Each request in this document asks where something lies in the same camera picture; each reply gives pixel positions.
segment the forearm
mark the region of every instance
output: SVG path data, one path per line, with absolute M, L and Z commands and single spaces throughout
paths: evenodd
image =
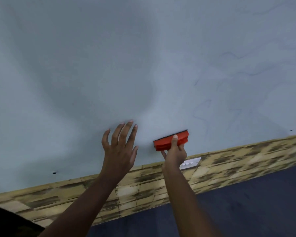
M 181 171 L 165 167 L 163 174 L 180 236 L 220 236 L 207 213 L 198 207 L 196 195 Z
M 69 206 L 39 237 L 84 237 L 115 185 L 104 177 L 94 183 Z

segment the person's right arm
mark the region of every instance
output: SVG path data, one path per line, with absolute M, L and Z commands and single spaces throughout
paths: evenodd
M 162 152 L 162 171 L 180 237 L 221 236 L 208 214 L 198 206 L 195 193 L 179 169 L 187 154 L 184 145 L 178 147 L 177 141 L 174 135 L 171 149 L 167 154 Z

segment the hand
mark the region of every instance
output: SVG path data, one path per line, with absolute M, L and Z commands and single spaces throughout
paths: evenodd
M 134 166 L 138 150 L 138 146 L 135 146 L 133 149 L 137 125 L 134 126 L 126 142 L 127 134 L 132 127 L 132 124 L 132 120 L 126 125 L 124 123 L 119 124 L 112 135 L 111 145 L 108 142 L 110 129 L 104 132 L 102 138 L 102 145 L 105 154 L 103 167 L 99 177 L 103 177 L 103 179 L 111 181 L 111 184 L 113 184 L 114 187 Z
M 184 162 L 187 154 L 184 150 L 184 144 L 178 147 L 178 136 L 174 135 L 171 141 L 171 148 L 166 154 L 165 151 L 161 151 L 164 159 L 166 160 L 162 166 L 163 169 L 179 169 L 180 165 Z

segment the red squeegee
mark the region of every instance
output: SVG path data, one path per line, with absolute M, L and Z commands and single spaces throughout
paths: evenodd
M 156 148 L 156 151 L 162 151 L 162 150 L 169 150 L 171 148 L 171 140 L 173 139 L 173 136 L 177 135 L 178 136 L 178 146 L 185 144 L 188 142 L 188 131 L 182 131 L 173 135 L 169 135 L 167 137 L 158 139 L 153 141 L 153 145 Z

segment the person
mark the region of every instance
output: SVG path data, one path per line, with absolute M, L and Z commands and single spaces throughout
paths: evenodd
M 134 141 L 138 126 L 129 121 L 118 125 L 108 142 L 110 130 L 102 138 L 104 161 L 99 176 L 92 185 L 74 201 L 39 237 L 84 237 L 92 222 L 103 207 L 110 193 L 133 167 L 138 146 Z M 197 204 L 197 198 L 179 169 L 187 157 L 184 145 L 177 146 L 177 135 L 173 136 L 171 148 L 162 155 L 165 162 L 162 172 L 180 237 L 216 237 L 220 232 L 213 226 L 209 216 Z

